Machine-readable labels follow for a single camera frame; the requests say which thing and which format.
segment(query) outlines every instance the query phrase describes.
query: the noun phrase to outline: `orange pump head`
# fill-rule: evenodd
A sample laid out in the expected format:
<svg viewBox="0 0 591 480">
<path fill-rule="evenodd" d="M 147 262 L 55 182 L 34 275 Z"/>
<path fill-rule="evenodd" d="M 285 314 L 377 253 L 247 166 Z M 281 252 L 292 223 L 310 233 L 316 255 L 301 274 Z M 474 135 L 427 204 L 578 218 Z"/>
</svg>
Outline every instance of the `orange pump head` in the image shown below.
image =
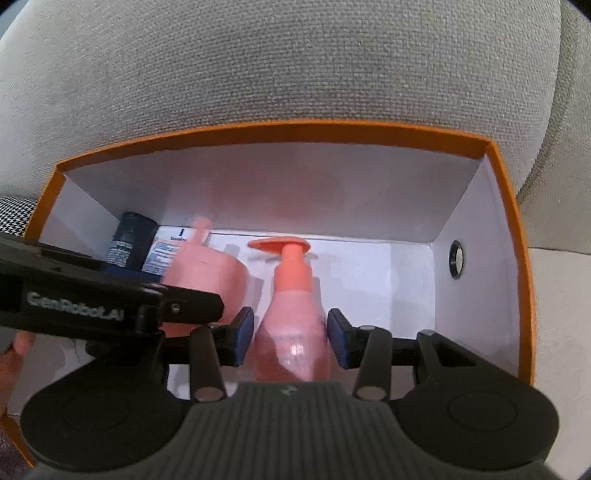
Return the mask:
<svg viewBox="0 0 591 480">
<path fill-rule="evenodd" d="M 304 262 L 304 254 L 310 250 L 306 240 L 296 236 L 279 236 L 252 240 L 248 246 L 281 257 L 281 263 L 275 269 L 275 292 L 312 291 L 312 269 Z"/>
</svg>

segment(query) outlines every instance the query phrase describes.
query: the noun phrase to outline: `black and white checkered fabric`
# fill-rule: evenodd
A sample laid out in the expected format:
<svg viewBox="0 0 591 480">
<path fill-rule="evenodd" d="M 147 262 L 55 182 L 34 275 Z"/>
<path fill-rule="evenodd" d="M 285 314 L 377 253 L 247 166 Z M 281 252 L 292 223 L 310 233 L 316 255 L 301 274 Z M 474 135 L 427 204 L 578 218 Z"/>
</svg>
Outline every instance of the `black and white checkered fabric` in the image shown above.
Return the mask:
<svg viewBox="0 0 591 480">
<path fill-rule="evenodd" d="M 22 236 L 35 205 L 36 200 L 0 197 L 0 232 Z"/>
</svg>

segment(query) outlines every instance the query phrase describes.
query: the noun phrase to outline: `beige upholstery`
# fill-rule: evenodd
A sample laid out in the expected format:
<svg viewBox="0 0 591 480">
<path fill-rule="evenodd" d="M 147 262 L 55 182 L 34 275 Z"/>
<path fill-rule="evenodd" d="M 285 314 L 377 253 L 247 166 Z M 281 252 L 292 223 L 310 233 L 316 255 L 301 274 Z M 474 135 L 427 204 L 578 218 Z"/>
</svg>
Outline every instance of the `beige upholstery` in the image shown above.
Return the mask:
<svg viewBox="0 0 591 480">
<path fill-rule="evenodd" d="M 591 465 L 591 255 L 530 249 L 538 317 L 535 385 L 560 414 L 548 458 L 565 479 Z"/>
<path fill-rule="evenodd" d="M 302 117 L 480 132 L 519 188 L 559 45 L 558 0 L 30 0 L 0 40 L 0 194 L 101 145 Z"/>
<path fill-rule="evenodd" d="M 591 23 L 563 3 L 550 126 L 519 193 L 532 247 L 591 252 Z"/>
</svg>

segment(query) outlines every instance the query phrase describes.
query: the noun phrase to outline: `human hand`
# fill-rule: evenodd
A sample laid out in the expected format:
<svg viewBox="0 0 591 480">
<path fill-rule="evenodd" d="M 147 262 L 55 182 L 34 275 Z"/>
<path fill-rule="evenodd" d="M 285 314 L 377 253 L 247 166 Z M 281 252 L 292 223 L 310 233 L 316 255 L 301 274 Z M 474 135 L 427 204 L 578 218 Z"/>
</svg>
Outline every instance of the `human hand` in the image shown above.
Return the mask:
<svg viewBox="0 0 591 480">
<path fill-rule="evenodd" d="M 18 332 L 12 346 L 0 355 L 0 416 L 6 411 L 8 400 L 21 372 L 24 355 L 35 342 L 35 334 Z"/>
</svg>

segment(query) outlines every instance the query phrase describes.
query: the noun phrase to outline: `pink bottle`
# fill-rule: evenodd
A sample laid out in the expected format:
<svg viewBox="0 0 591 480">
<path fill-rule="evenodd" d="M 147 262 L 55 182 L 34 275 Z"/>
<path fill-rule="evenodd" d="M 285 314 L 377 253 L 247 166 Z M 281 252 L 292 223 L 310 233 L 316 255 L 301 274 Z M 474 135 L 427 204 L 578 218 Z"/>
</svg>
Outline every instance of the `pink bottle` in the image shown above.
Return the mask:
<svg viewBox="0 0 591 480">
<path fill-rule="evenodd" d="M 211 221 L 199 217 L 193 222 L 193 228 L 196 230 L 193 238 L 178 250 L 162 283 L 217 293 L 224 305 L 220 322 L 230 323 L 242 308 L 248 270 L 237 258 L 203 245 L 211 230 Z M 164 323 L 161 326 L 167 337 L 185 336 L 194 328 L 195 325 L 182 323 Z"/>
<path fill-rule="evenodd" d="M 248 246 L 281 256 L 273 298 L 255 337 L 256 380 L 326 380 L 326 326 L 312 295 L 312 269 L 304 262 L 310 244 L 297 237 L 279 237 L 254 240 Z"/>
</svg>

